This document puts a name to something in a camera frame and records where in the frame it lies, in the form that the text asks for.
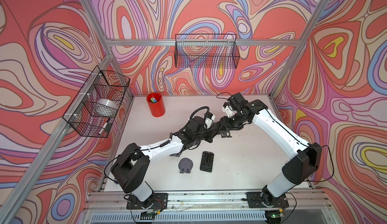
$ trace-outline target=vent grille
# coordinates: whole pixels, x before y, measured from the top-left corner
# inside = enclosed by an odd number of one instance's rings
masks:
[[[140,214],[133,213],[136,222],[140,221]],[[265,221],[265,211],[185,211],[162,212],[156,216],[154,222],[181,222],[181,221]],[[129,213],[99,212],[94,213],[91,223],[133,223]]]

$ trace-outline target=white plastic housing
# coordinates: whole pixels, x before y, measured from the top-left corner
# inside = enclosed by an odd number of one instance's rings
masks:
[[[259,114],[254,116],[253,123],[265,130],[265,132],[283,149],[289,159],[293,159],[293,157],[298,154],[297,150],[302,151],[308,146],[308,141],[302,139],[290,130],[285,124],[278,120],[270,110],[259,111]]]
[[[143,154],[149,156],[149,160],[151,161],[151,163],[154,163],[157,160],[167,157],[171,154],[179,153],[183,148],[183,143],[181,142],[181,139],[179,139],[175,135],[172,135],[172,139],[170,143],[168,143],[163,147],[151,149],[151,148],[160,146],[161,144],[165,143],[167,140],[169,139],[165,139],[155,144],[143,145],[143,146],[140,146],[140,149],[150,149],[150,150],[144,150]]]
[[[132,191],[132,194],[135,195],[141,202],[143,202],[151,196],[152,189],[149,188],[145,181],[143,181],[139,187]]]
[[[274,197],[279,197],[283,193],[293,188],[295,184],[291,183],[283,174],[279,173],[277,177],[267,185],[267,189]]]

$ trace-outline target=black mounting plate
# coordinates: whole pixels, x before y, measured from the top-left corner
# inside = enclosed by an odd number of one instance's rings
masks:
[[[249,208],[267,208],[262,202],[260,202],[260,195],[262,192],[246,192],[247,199],[253,200],[248,201]],[[289,203],[288,199],[286,198],[285,193],[283,193],[278,199],[273,203],[273,207],[271,208],[288,208]]]
[[[132,195],[131,198],[132,198],[132,206],[130,206],[130,198],[129,198],[128,204],[126,205],[126,209],[128,209],[128,210],[132,209],[132,210],[154,210],[155,211],[158,209],[167,208],[168,193],[155,193],[154,194],[154,198],[161,200],[164,203],[164,207],[161,206],[159,201],[154,200],[153,205],[151,207],[149,207],[149,209],[144,209],[141,207],[141,205],[140,205],[141,202],[137,199],[137,197],[135,195]]]

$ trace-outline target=black cable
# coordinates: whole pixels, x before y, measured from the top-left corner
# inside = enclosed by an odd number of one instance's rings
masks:
[[[288,193],[291,194],[291,195],[293,196],[293,198],[294,198],[296,204],[294,205],[294,208],[293,208],[293,210],[290,212],[290,214],[289,214],[289,215],[285,218],[285,220],[283,220],[280,224],[283,224],[283,223],[290,217],[290,215],[293,213],[294,209],[295,209],[296,206],[297,206],[297,200],[296,200],[296,198],[294,197],[294,195],[293,195],[292,193],[290,193],[290,192],[288,192]]]
[[[198,144],[196,145],[196,147],[194,147],[193,149],[196,149],[197,147],[199,147],[199,145],[200,145],[200,143],[198,143]]]
[[[228,100],[228,98],[219,97],[219,95],[220,95],[220,94],[223,94],[223,93],[227,93],[227,94],[229,94],[230,96],[232,96],[232,95],[231,95],[230,93],[228,93],[228,92],[221,92],[221,93],[219,93],[219,94],[216,96],[216,98]]]
[[[198,111],[203,110],[203,109],[207,109],[207,112],[206,112],[206,114],[204,115],[204,119],[206,119],[208,113],[210,112],[210,108],[209,108],[208,106],[202,106],[202,107],[196,109],[195,111],[193,111],[193,113],[192,113],[191,116],[190,116],[190,120],[192,119],[192,117],[193,117]]]
[[[303,181],[303,182],[311,182],[311,181],[312,181],[312,182],[316,182],[316,183],[321,183],[321,182],[325,182],[325,181],[330,180],[330,179],[334,176],[334,174],[335,174],[335,166],[334,166],[334,164],[333,164],[332,154],[331,154],[331,150],[329,149],[329,147],[328,147],[328,152],[329,152],[329,157],[331,158],[331,164],[332,164],[332,174],[331,174],[331,176],[330,176],[329,178],[327,178],[327,179],[320,180],[320,181],[316,181],[316,180],[305,180],[305,181]]]
[[[130,200],[125,198],[125,196],[127,196],[127,195],[130,195]],[[124,198],[125,200],[128,200],[128,201],[130,202],[130,207],[129,207],[129,209],[130,209],[130,215],[132,216],[132,219],[133,219],[134,223],[135,223],[135,224],[138,224],[138,222],[136,222],[136,220],[133,218],[133,214],[132,214],[132,194],[130,193],[130,194],[127,194],[127,195],[124,195],[123,198]]]
[[[132,154],[132,153],[140,152],[140,151],[146,151],[146,150],[156,149],[156,148],[158,148],[158,147],[160,147],[160,146],[153,147],[153,148],[150,148],[150,149],[138,149],[138,150],[136,150],[136,151],[132,151],[132,152],[129,152],[129,153],[120,154],[119,156],[117,156],[117,157],[115,157],[114,159],[112,159],[112,160],[105,166],[105,168],[103,169],[103,174],[104,174],[105,177],[108,178],[109,180],[113,181],[114,183],[118,183],[118,181],[116,181],[116,180],[110,178],[110,177],[106,174],[106,168],[109,166],[109,164],[110,164],[111,162],[113,162],[115,159],[117,159],[117,158],[119,158],[119,157],[121,157],[121,156],[123,156],[123,155]]]
[[[335,174],[335,167],[334,167],[334,164],[333,164],[331,149],[329,148],[329,146],[328,146],[328,145],[324,145],[324,146],[321,146],[321,147],[311,147],[311,146],[308,146],[308,145],[306,145],[306,144],[303,144],[303,143],[300,142],[298,139],[296,139],[296,137],[293,136],[293,134],[291,134],[286,128],[284,128],[283,125],[281,125],[279,122],[277,122],[276,120],[274,120],[273,116],[269,113],[269,111],[268,111],[267,109],[265,109],[265,110],[267,111],[267,113],[269,114],[269,116],[273,119],[273,121],[276,122],[278,125],[280,125],[285,131],[287,131],[287,133],[290,134],[290,135],[291,135],[291,136],[292,136],[299,144],[301,144],[301,145],[303,145],[303,146],[305,146],[305,147],[311,148],[311,149],[322,149],[323,147],[327,147],[327,148],[328,148],[328,151],[329,151],[329,157],[331,158],[331,164],[332,164],[332,175],[331,175],[329,178],[327,178],[327,179],[325,179],[325,180],[322,180],[322,181],[305,180],[305,181],[303,181],[303,182],[310,182],[310,181],[312,181],[312,182],[320,183],[320,182],[325,182],[325,181],[331,179],[331,178],[334,176],[334,174]]]

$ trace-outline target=aluminum frame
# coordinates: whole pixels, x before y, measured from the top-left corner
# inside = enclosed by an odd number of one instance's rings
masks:
[[[283,66],[281,72],[279,73],[276,81],[274,82],[274,86],[271,88],[271,91],[269,92],[270,96],[273,96],[280,90],[282,87],[283,81],[288,77],[290,69],[294,66],[296,63],[298,55],[302,52],[302,49],[307,42],[309,36],[312,33],[313,28],[317,25],[318,20],[320,19],[322,13],[327,8],[327,5],[330,0],[319,0],[315,10],[313,11],[310,19],[308,20],[303,32],[301,33],[301,41],[298,47],[294,48],[292,53],[289,55],[288,60],[286,61],[285,65]]]
[[[274,87],[272,88],[270,92],[270,96],[272,96],[273,92],[278,91],[278,89],[281,87],[281,83],[283,80],[287,77],[289,69],[293,67],[295,60],[298,56],[298,54],[301,52],[303,46],[305,45],[307,38],[309,37],[310,33],[312,32],[312,29],[317,24],[318,19],[320,18],[322,12],[326,8],[329,0],[319,0],[317,3],[317,6],[315,10],[312,12],[311,18],[308,20],[306,27],[304,28],[303,33],[301,34],[300,39],[238,39],[237,45],[238,46],[294,46],[292,53],[289,56],[288,61],[286,62],[285,66],[283,67],[281,73],[276,79],[276,82],[274,83]],[[120,40],[120,39],[107,39],[106,35],[96,17],[96,13],[94,11],[94,7],[91,4],[90,0],[80,0],[80,3],[82,4],[83,8],[85,9],[85,12],[88,16],[88,18],[91,21],[92,27],[97,33],[98,39],[102,45],[102,47],[105,50],[106,56],[104,57],[103,61],[99,65],[101,69],[106,69],[108,64],[110,63],[111,57],[112,59],[112,65],[115,71],[122,73],[122,70],[119,66],[119,63],[117,62],[116,57],[113,55],[113,52],[111,51],[112,46],[129,46],[129,45],[138,45],[138,46],[169,46],[172,42],[174,45],[174,40],[171,39],[127,39],[127,40]],[[130,97],[130,101],[132,102],[133,96],[128,91],[128,95]],[[80,97],[77,97],[77,99],[74,101],[74,107],[77,106],[77,103],[80,103]],[[9,224],[12,222],[14,216],[16,215],[19,208],[22,206],[23,202],[29,195],[32,187],[36,183],[36,180],[40,177],[42,171],[46,167],[48,161],[51,159],[52,155],[54,154],[55,150],[59,146],[60,142],[64,138],[69,126],[68,124],[64,123],[64,120],[61,120],[59,125],[56,127],[54,132],[51,134],[49,139],[46,141],[42,149],[37,154],[36,158],[33,160],[33,162],[30,164],[26,172],[23,174],[21,180],[17,183],[15,188],[13,188],[12,192],[9,194],[5,202],[3,203],[2,208],[0,209],[0,224]],[[90,195],[90,198],[94,198],[94,194],[92,193]]]
[[[110,61],[111,54],[107,54],[101,61],[100,68],[106,69]],[[97,67],[96,69],[97,71],[93,72],[89,80],[85,82],[85,85],[81,89],[80,94],[76,96],[73,104],[69,107],[68,112],[73,112],[75,108],[81,103],[83,99],[83,95],[81,95],[81,93],[85,94],[97,77],[99,70]],[[60,123],[57,125],[43,147],[39,150],[38,154],[29,165],[22,178],[16,184],[15,188],[12,189],[12,192],[4,201],[3,206],[0,209],[0,224],[8,224],[12,222],[15,215],[17,214],[17,211],[23,205],[36,181],[39,179],[41,173],[46,168],[48,162],[54,155],[56,149],[62,142],[69,129],[70,125],[63,118],[61,118]]]
[[[236,39],[237,46],[298,46],[299,39]],[[174,39],[107,39],[110,47],[114,46],[175,46]]]
[[[190,208],[191,211],[230,211],[238,208],[249,210],[246,192],[260,192],[255,190],[212,190],[212,191],[163,191],[168,193],[168,209],[173,211],[172,206],[178,209]],[[332,209],[334,208],[328,200],[323,189],[291,189],[297,199],[297,209]],[[126,211],[127,200],[124,200],[124,192],[94,192],[90,193],[86,201],[85,211],[106,212],[119,211],[121,207]],[[294,207],[295,201],[291,194],[286,194],[289,208]],[[278,210],[278,208],[251,208],[255,210]]]

